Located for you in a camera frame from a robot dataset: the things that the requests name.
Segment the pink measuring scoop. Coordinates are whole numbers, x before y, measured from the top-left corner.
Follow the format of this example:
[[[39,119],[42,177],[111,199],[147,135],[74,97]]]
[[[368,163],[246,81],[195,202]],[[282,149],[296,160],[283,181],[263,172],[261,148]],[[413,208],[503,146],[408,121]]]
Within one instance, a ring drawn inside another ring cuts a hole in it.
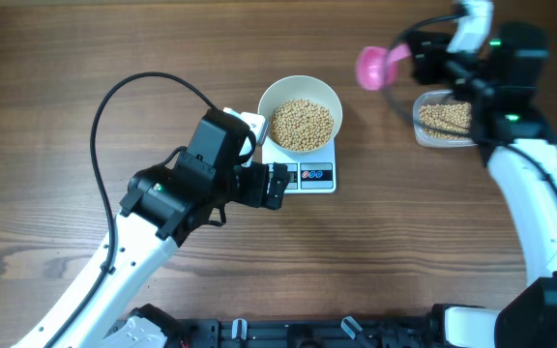
[[[412,55],[407,44],[393,49],[366,46],[356,62],[356,78],[367,91],[379,91],[392,85],[398,76],[398,63]]]

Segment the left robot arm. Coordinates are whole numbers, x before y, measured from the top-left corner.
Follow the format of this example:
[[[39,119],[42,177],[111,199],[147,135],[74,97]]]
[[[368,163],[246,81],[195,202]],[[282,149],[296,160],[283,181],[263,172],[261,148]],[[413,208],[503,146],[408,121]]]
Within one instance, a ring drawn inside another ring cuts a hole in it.
[[[283,164],[251,159],[270,123],[253,113],[210,109],[191,143],[130,180],[106,237],[88,264],[20,347],[93,347],[147,279],[195,229],[229,202],[277,210],[287,186]]]

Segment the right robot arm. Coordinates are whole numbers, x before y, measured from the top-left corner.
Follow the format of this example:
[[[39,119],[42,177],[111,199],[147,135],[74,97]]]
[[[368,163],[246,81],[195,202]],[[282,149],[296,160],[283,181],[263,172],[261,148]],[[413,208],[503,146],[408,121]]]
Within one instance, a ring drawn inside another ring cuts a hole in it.
[[[544,32],[503,24],[481,59],[453,52],[451,37],[416,24],[403,35],[421,84],[445,83],[472,106],[469,136],[506,200],[521,243],[527,287],[500,311],[443,305],[449,347],[557,347],[557,139],[534,106],[548,58]]]

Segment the white digital kitchen scale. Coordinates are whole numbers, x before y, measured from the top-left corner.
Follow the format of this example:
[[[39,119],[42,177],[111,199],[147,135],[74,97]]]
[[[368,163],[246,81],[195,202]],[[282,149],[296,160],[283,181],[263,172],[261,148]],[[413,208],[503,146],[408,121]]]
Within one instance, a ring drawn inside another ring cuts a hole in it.
[[[270,165],[280,163],[287,166],[288,183],[286,194],[333,193],[337,189],[337,166],[335,141],[308,153],[290,152],[268,139],[261,148],[262,162]]]

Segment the soybeans in bowl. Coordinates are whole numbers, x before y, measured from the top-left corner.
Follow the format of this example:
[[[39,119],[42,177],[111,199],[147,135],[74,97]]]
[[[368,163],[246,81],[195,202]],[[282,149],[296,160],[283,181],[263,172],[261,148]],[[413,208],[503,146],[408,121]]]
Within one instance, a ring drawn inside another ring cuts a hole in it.
[[[284,102],[270,121],[271,139],[280,147],[295,152],[321,148],[331,139],[335,125],[330,110],[310,100]]]

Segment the white bowl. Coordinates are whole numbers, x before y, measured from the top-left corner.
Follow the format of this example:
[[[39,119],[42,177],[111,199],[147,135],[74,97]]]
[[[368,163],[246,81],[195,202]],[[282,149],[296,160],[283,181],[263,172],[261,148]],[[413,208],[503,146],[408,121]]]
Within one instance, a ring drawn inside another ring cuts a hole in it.
[[[331,139],[325,145],[335,139],[342,125],[342,104],[337,93],[327,83],[318,78],[307,75],[292,75],[278,80],[263,93],[257,106],[257,112],[265,116],[271,124],[270,118],[274,111],[284,102],[292,100],[310,100],[328,108],[335,125]],[[269,127],[269,139],[271,139],[270,128],[271,126]]]

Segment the clear plastic container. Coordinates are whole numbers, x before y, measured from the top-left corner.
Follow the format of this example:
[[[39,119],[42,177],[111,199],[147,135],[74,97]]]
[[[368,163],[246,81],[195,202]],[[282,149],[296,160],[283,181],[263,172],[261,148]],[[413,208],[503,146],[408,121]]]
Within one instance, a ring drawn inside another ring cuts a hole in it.
[[[432,137],[426,131],[418,126],[417,123],[421,120],[420,108],[425,105],[435,105],[441,103],[444,98],[447,98],[448,103],[452,103],[450,95],[451,90],[434,90],[421,94],[413,104],[413,122],[414,132],[417,142],[424,147],[428,148],[464,148],[473,147],[475,143],[469,138],[463,139],[447,139]]]

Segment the yellow soybeans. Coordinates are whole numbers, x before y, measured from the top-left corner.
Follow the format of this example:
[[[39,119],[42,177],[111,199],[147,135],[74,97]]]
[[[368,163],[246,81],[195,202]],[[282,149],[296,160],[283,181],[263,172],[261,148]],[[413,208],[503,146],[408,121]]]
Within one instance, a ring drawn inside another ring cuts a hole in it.
[[[423,105],[419,115],[425,133],[432,138],[464,139],[471,126],[471,105],[467,102]]]

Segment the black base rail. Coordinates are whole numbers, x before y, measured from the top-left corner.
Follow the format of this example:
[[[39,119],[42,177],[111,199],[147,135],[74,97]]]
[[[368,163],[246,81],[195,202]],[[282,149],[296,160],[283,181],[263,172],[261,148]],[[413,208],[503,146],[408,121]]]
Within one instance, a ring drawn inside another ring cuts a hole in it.
[[[235,322],[216,319],[160,320],[164,347],[190,348],[297,348],[381,347],[426,348],[442,344],[422,318],[360,321],[358,332],[348,333],[339,321],[247,322],[236,335]]]

